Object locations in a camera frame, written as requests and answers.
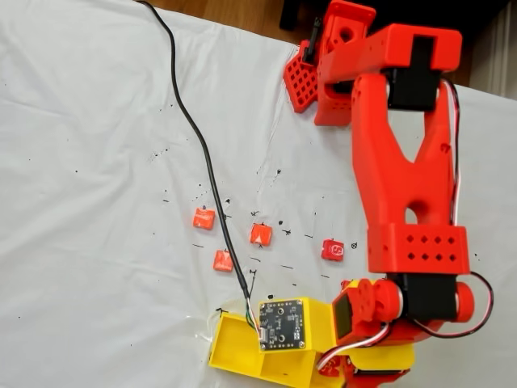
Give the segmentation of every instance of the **black mark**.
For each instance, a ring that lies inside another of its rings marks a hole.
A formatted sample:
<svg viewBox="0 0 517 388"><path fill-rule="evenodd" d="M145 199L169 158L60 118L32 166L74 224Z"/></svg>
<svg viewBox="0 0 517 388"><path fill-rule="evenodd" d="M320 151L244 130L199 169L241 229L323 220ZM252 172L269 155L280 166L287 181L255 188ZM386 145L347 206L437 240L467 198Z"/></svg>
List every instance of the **black mark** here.
<svg viewBox="0 0 517 388"><path fill-rule="evenodd" d="M216 311L219 311L219 318L221 317L221 315L222 315L223 313L227 313L227 312L228 312L228 311L226 311L226 310L221 309L220 307L219 307L218 309L216 309Z"/></svg>

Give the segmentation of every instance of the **wire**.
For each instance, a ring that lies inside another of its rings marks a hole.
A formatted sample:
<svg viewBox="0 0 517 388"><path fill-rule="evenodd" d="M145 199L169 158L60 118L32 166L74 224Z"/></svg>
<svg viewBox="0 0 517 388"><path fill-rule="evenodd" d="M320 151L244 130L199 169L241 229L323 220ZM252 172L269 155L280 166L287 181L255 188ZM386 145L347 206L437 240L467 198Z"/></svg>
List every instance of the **wire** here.
<svg viewBox="0 0 517 388"><path fill-rule="evenodd" d="M336 356L340 352L344 352L345 350L355 349L355 348L365 348L370 347L375 344L381 342L387 335L389 334L389 324L386 323L385 326L373 337L364 339L363 341L356 342L348 345L339 345L335 346L325 353L322 354L319 361L316 364L317 370L322 370L325 365L332 359L332 357Z"/></svg>
<svg viewBox="0 0 517 388"><path fill-rule="evenodd" d="M452 188L451 199L451 214L450 222L452 225L457 225L458 222L458 198L460 196L460 99L458 97L458 90L454 83L448 79L443 79L452 94L452 103L454 105L454 119L453 119L453 133L454 133L454 186Z"/></svg>
<svg viewBox="0 0 517 388"><path fill-rule="evenodd" d="M486 306L485 314L483 315L483 319L475 327L473 327L472 329L468 329L466 331L458 331L456 333L438 333L437 331L431 330L429 327L427 327L423 323L420 323L416 319L413 320L413 323L420 327L422 331L426 332L428 335L443 339L465 337L467 335L474 334L476 331L484 327L485 324L488 322L490 316L492 315L492 309L494 308L494 290L492 289L492 286L490 285L489 281L485 279L482 275L480 275L477 272L470 272L470 274L475 276L477 279L481 280L488 289L488 303Z"/></svg>
<svg viewBox="0 0 517 388"><path fill-rule="evenodd" d="M235 250L233 249L232 240L229 236L228 226L226 225L225 214L223 212L221 198L219 197L219 191L217 190L216 178L213 173L212 160L210 159L210 153L208 152L207 143L204 140L203 135L200 132L200 129L197 127L197 125L195 124L191 115L188 113L187 109L185 108L185 105L183 105L183 101L181 100L181 97L179 95L178 83L176 81L176 44L174 42L174 35L172 34L172 31L169 29L169 27L167 27L167 25L165 24L163 19L160 17L160 15L156 12L156 10L154 9L154 7L151 4L149 4L148 2L145 2L145 1L140 1L140 0L137 2L147 6L153 12L154 17L157 19L157 21L162 25L163 29L169 35L169 39L170 39L170 75L172 77L172 88L174 90L174 96L176 98L176 101L178 101L178 105L179 105L179 108L181 109L181 112L187 119L188 123L191 125L192 129L194 129L195 134L197 135L198 139L200 140L201 147L203 148L204 158L207 163L208 177L210 178L210 186L212 187L213 197L216 202L217 213L219 215L219 220L221 222L221 229L223 230L223 236L225 237L225 242L226 242L226 246L228 247L229 256L232 260L233 266L235 267L235 273L237 274L237 279L239 281L239 285L241 286L242 293L244 293L244 298L246 299L246 302L249 304L250 292L248 291L248 284L246 283L246 278L242 274L241 266L237 259Z"/></svg>

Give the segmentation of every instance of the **white wire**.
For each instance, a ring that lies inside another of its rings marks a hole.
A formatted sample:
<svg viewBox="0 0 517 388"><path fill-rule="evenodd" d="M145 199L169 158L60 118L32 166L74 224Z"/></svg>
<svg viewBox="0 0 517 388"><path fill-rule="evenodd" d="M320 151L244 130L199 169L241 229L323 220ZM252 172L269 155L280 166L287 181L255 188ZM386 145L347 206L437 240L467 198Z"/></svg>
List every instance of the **white wire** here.
<svg viewBox="0 0 517 388"><path fill-rule="evenodd" d="M250 299L246 298L246 303L248 304L248 310L250 311L251 320L253 321L253 326L255 327L255 331L257 331L258 336L260 336L259 325L257 325L257 320L255 319L255 314L253 314L253 309L251 308Z"/></svg>
<svg viewBox="0 0 517 388"><path fill-rule="evenodd" d="M336 346L335 348L332 348L330 350L327 350L323 357L320 359L320 361L317 362L316 367L317 370L322 370L323 367L327 364L327 362L330 361L332 357L337 355L340 352L344 352L345 350L350 350L354 348L360 348L362 346L368 346L370 344L374 344L375 342L378 342L379 340L382 340L382 338L386 335L386 333L389 330L389 325L386 324L381 331L379 331L377 334L375 334L373 337L364 339L360 342L356 342L354 344L348 344L348 345L340 345Z"/></svg>

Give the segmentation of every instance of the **mounting hole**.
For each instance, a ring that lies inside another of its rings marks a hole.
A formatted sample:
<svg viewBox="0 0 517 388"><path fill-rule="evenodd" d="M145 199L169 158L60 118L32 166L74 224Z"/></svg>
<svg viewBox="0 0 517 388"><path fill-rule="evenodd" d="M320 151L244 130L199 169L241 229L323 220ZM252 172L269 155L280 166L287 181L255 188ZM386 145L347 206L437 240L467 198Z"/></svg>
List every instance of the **mounting hole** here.
<svg viewBox="0 0 517 388"><path fill-rule="evenodd" d="M354 37L354 33L350 28L344 28L339 33L339 36L341 37L341 40L346 43Z"/></svg>

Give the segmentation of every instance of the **red block with marking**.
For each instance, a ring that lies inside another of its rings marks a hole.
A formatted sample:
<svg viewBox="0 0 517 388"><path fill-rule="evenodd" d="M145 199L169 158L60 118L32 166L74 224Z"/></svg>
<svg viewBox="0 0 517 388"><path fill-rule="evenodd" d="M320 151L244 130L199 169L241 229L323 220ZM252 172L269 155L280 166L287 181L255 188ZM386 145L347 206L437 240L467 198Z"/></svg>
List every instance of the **red block with marking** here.
<svg viewBox="0 0 517 388"><path fill-rule="evenodd" d="M227 251L217 251L216 258L213 260L213 269L216 271L232 272L232 258Z"/></svg>
<svg viewBox="0 0 517 388"><path fill-rule="evenodd" d="M332 239L323 240L322 259L343 261L345 246L342 242Z"/></svg>
<svg viewBox="0 0 517 388"><path fill-rule="evenodd" d="M197 208L195 210L194 221L192 224L196 228L210 230L213 228L213 220L216 218L216 212L211 209Z"/></svg>
<svg viewBox="0 0 517 388"><path fill-rule="evenodd" d="M253 224L251 228L250 242L268 246L273 235L273 228L264 224Z"/></svg>

